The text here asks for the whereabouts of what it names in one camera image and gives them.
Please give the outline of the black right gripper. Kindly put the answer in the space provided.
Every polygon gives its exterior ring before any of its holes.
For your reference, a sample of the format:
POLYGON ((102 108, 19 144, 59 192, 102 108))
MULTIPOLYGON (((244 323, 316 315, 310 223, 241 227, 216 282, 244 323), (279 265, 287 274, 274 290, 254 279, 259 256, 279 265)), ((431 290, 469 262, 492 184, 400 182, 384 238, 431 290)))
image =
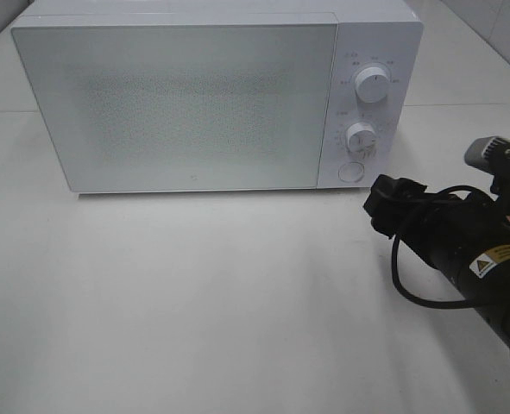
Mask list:
POLYGON ((510 140, 476 139, 463 158, 493 176, 496 199, 464 185, 430 193, 416 181, 382 174, 363 205, 373 228, 416 254, 510 254, 510 140))

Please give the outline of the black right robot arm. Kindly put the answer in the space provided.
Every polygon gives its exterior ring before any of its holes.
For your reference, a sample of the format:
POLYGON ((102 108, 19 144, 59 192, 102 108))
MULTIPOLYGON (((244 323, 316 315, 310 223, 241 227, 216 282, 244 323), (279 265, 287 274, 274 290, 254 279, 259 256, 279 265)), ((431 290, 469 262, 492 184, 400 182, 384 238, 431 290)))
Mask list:
POLYGON ((429 309, 474 309, 510 350, 510 140, 479 138, 464 161, 492 176, 489 193, 470 185, 430 193, 414 180, 381 174, 363 209, 374 230, 393 242, 391 276, 401 296, 429 309), (409 292, 398 269, 401 243, 443 274, 462 299, 409 292))

